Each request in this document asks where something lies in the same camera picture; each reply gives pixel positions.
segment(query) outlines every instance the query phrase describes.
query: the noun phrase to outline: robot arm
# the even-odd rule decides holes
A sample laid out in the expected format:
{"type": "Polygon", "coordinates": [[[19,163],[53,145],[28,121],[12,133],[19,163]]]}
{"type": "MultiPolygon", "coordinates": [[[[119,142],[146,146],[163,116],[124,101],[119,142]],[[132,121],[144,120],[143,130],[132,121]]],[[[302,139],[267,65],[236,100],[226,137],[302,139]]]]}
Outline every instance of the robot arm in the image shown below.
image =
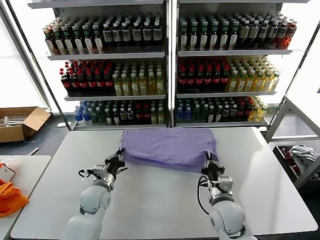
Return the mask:
{"type": "Polygon", "coordinates": [[[207,176],[207,180],[201,181],[201,178],[205,178],[201,176],[198,184],[209,188],[209,203],[212,206],[209,217],[212,226],[220,240],[230,240],[230,236],[238,233],[237,236],[232,236],[232,239],[257,240],[245,222],[246,216],[243,209],[234,203],[231,192],[233,181],[230,176],[222,176],[224,172],[225,167],[213,159],[210,153],[207,153],[206,161],[201,169],[201,173],[207,176]]]}
{"type": "Polygon", "coordinates": [[[79,213],[67,222],[61,240],[99,240],[102,221],[111,202],[111,191],[117,174],[127,168],[122,157],[123,149],[105,159],[105,164],[96,164],[92,169],[82,169],[83,178],[93,175],[92,186],[80,195],[79,213]]]}

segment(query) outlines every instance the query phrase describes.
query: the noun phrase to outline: white table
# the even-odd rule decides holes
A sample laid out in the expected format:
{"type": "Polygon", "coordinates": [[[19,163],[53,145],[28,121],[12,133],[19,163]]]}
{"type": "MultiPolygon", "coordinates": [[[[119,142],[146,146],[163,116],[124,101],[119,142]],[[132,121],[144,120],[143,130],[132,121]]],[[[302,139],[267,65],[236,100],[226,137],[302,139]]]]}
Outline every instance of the white table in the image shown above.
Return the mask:
{"type": "MultiPolygon", "coordinates": [[[[255,235],[315,231],[318,226],[294,185],[253,127],[213,128],[225,174],[233,179],[235,202],[255,235]]],[[[11,232],[14,239],[60,238],[67,221],[79,214],[79,196],[92,181],[78,170],[103,164],[119,146],[122,130],[67,134],[31,201],[11,232]]],[[[197,202],[200,174],[126,164],[111,192],[101,240],[213,238],[217,234],[197,202]]],[[[208,190],[200,192],[208,210],[208,190]]]]}
{"type": "MultiPolygon", "coordinates": [[[[11,180],[14,183],[13,186],[20,189],[22,194],[28,198],[35,189],[35,186],[49,164],[50,159],[51,156],[0,155],[0,162],[3,160],[12,160],[8,165],[12,164],[12,169],[15,170],[15,176],[11,180]]],[[[21,211],[22,210],[18,210],[9,216],[0,218],[0,240],[5,240],[10,236],[10,230],[15,224],[21,211]]]]}

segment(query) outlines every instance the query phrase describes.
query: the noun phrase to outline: folded purple shirt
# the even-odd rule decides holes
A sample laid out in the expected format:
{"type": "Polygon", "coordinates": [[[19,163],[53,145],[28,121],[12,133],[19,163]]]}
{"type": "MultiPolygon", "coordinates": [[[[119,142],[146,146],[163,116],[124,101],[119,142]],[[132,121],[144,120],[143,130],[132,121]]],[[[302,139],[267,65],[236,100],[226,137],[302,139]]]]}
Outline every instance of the folded purple shirt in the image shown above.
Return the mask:
{"type": "Polygon", "coordinates": [[[215,154],[216,140],[208,128],[155,128],[123,131],[126,162],[200,173],[206,152],[215,154]]]}

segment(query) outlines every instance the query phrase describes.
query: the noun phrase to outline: cardboard box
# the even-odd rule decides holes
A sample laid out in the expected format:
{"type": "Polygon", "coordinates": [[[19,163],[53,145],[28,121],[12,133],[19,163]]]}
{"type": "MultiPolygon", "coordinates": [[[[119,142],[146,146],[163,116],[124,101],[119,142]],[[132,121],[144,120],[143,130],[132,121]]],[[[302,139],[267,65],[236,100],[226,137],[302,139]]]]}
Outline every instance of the cardboard box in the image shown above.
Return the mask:
{"type": "Polygon", "coordinates": [[[0,127],[0,143],[24,141],[25,138],[33,136],[51,115],[37,106],[12,107],[0,108],[0,119],[8,115],[6,113],[28,114],[28,117],[22,125],[0,127]]]}

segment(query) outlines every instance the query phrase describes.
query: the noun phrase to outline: orange bag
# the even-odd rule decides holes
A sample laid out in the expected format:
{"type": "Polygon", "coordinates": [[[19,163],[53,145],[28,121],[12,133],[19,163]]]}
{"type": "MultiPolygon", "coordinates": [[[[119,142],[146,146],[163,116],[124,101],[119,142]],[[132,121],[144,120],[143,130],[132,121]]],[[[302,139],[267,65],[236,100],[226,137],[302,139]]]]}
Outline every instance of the orange bag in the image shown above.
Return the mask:
{"type": "Polygon", "coordinates": [[[14,188],[12,182],[0,186],[0,218],[4,218],[19,210],[28,203],[28,198],[14,188]]]}

